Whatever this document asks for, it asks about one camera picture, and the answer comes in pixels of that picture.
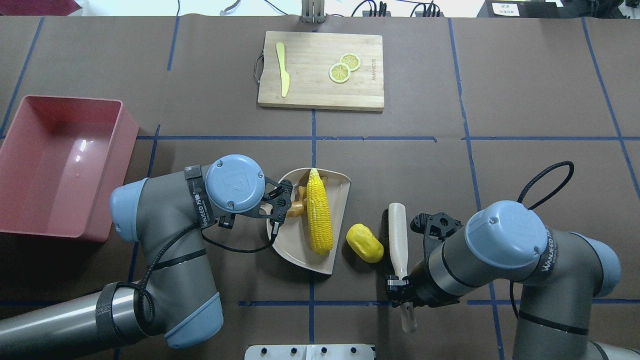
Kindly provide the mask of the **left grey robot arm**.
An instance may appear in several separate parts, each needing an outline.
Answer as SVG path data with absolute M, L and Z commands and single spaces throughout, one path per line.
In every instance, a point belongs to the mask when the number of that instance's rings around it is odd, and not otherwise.
M 172 349 L 196 346 L 221 330 L 224 315 L 203 230 L 231 229 L 237 215 L 267 219 L 270 248 L 291 207 L 290 180 L 276 182 L 250 157 L 117 187 L 110 214 L 119 236 L 140 245 L 147 271 L 137 282 L 1 321 L 3 360 L 73 359 L 163 335 Z

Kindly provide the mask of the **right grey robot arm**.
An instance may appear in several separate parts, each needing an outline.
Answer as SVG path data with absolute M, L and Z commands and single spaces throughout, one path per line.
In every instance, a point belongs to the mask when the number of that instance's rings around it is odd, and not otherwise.
M 512 359 L 637 360 L 636 349 L 589 338 L 593 300 L 620 282 L 615 251 L 585 235 L 547 227 L 533 206 L 522 203 L 537 181 L 565 166 L 567 176 L 551 198 L 571 180 L 573 162 L 547 167 L 517 200 L 492 203 L 466 224 L 445 212 L 417 214 L 409 227 L 422 235 L 423 260 L 410 272 L 386 276 L 391 306 L 408 309 L 411 324 L 416 307 L 455 305 L 494 280 L 508 280 L 522 285 Z

